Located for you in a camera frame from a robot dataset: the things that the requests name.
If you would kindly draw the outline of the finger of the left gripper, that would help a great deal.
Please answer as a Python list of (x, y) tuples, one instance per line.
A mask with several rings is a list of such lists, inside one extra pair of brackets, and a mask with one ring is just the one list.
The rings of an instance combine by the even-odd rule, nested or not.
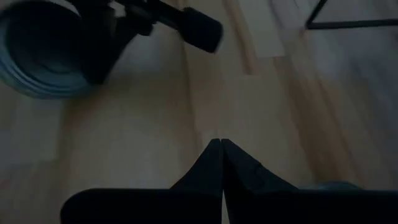
[(104, 83), (134, 37), (129, 14), (118, 17), (113, 0), (73, 0), (82, 23), (83, 71), (88, 83)]

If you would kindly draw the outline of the wooden shelf black metal legs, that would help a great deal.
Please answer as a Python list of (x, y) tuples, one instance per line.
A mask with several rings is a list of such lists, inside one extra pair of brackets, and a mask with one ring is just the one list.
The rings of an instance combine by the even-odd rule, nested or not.
[(398, 26), (398, 19), (378, 19), (362, 21), (338, 21), (338, 22), (315, 22), (328, 0), (319, 0), (305, 21), (307, 30), (330, 30), (330, 29), (355, 29), (367, 27), (390, 27)]

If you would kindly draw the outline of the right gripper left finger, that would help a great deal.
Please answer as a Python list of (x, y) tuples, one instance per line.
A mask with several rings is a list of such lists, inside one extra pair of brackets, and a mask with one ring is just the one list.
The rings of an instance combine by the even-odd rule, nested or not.
[(173, 190), (221, 190), (223, 147), (220, 139), (212, 139), (189, 171), (178, 180)]

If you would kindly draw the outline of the green-label tuna can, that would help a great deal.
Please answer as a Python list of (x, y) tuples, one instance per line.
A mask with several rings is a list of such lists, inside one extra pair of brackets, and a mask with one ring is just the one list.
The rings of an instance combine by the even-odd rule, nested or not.
[(78, 13), (50, 1), (0, 10), (0, 80), (15, 90), (34, 98), (84, 95), (108, 71)]

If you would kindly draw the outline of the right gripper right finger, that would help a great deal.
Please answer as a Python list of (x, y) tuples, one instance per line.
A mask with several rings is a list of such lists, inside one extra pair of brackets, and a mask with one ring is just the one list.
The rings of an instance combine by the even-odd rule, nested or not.
[(297, 190), (229, 139), (221, 140), (229, 170), (247, 190)]

